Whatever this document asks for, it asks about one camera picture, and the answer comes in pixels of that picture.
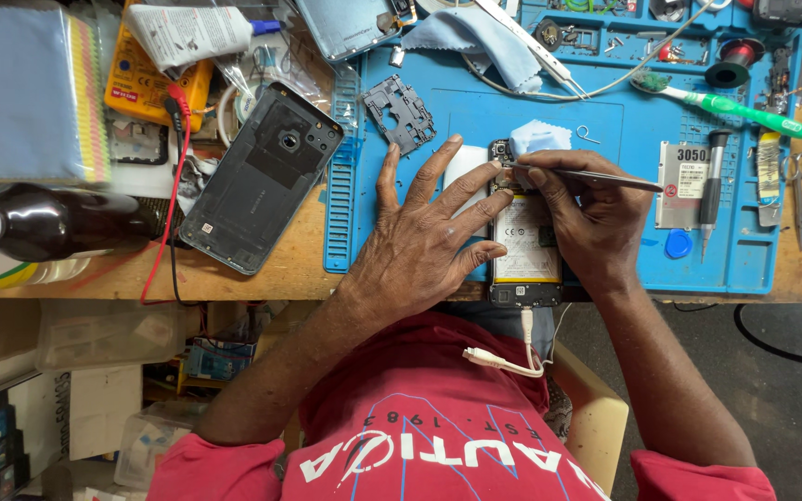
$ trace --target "man's left hand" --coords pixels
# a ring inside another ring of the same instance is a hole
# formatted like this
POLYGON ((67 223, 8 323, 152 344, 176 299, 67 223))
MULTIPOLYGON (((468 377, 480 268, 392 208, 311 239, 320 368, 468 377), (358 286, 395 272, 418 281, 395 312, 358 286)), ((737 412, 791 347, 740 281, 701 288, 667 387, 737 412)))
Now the man's left hand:
POLYGON ((349 302, 356 320, 375 329, 431 308, 456 291, 479 265, 506 255, 506 247, 485 240, 460 250, 473 233, 512 202, 500 190, 453 214, 500 172, 488 162, 457 178, 435 201, 435 184, 462 145, 451 136, 420 168, 398 203, 395 171, 399 148, 392 143, 376 181, 379 216, 357 260, 342 279, 334 299, 349 302))

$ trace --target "smartphone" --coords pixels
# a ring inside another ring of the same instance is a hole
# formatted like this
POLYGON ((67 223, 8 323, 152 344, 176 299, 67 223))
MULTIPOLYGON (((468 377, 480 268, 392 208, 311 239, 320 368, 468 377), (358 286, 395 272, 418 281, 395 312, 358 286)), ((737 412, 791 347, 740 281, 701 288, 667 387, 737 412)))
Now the smartphone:
MULTIPOLYGON (((511 161, 509 139, 491 142, 488 157, 511 161)), ((491 193, 504 188, 514 198, 496 215, 490 233, 508 253, 491 260, 488 300, 499 308, 556 306, 562 300, 562 256, 546 201, 512 167, 503 167, 488 185, 491 193)))
POLYGON ((269 85, 181 225, 182 240, 256 274, 342 137, 342 127, 304 97, 269 85))

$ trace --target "black phone back cover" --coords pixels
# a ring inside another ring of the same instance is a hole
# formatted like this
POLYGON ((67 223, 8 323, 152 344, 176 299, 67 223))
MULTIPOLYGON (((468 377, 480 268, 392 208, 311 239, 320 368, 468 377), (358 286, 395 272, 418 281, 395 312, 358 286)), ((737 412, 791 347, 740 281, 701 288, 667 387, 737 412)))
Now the black phone back cover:
POLYGON ((269 85, 184 220, 182 240, 245 275, 257 273, 342 135, 304 97, 269 85))

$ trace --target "green toothbrush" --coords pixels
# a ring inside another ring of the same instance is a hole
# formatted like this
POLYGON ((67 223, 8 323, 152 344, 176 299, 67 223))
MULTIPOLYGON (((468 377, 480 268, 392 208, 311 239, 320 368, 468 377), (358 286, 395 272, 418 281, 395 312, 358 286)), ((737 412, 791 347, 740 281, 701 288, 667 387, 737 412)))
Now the green toothbrush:
POLYGON ((751 109, 742 106, 731 99, 726 99, 716 94, 701 94, 697 92, 686 92, 670 86, 667 78, 653 73, 651 70, 640 69, 630 77, 630 83, 641 91, 651 94, 663 94, 674 97, 684 103, 694 104, 699 108, 706 109, 711 113, 729 113, 738 115, 746 119, 751 119, 758 124, 770 128, 775 132, 802 139, 802 124, 794 120, 787 119, 781 115, 767 113, 759 109, 751 109))

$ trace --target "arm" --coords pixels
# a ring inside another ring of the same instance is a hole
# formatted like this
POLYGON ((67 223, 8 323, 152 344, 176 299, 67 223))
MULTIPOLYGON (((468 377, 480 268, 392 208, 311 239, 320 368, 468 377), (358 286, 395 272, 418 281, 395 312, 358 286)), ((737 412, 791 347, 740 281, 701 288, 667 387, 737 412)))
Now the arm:
POLYGON ((475 167, 429 199, 462 145, 454 135, 422 166, 400 205, 395 191, 396 144, 377 180, 379 217, 349 273, 299 328, 252 364, 209 405, 194 430, 209 443, 263 444, 277 438, 306 394, 350 351, 382 328, 431 308, 463 278, 506 247, 483 241, 458 253, 479 228, 509 205, 500 191, 456 218, 453 213, 488 179, 497 162, 475 167))
MULTIPOLYGON (((594 152, 543 151, 518 162, 627 176, 594 152)), ((550 206, 565 261, 605 321, 646 449, 697 465, 756 466, 741 426, 701 378, 636 276, 652 196, 562 180, 540 168, 531 168, 529 176, 550 206)))

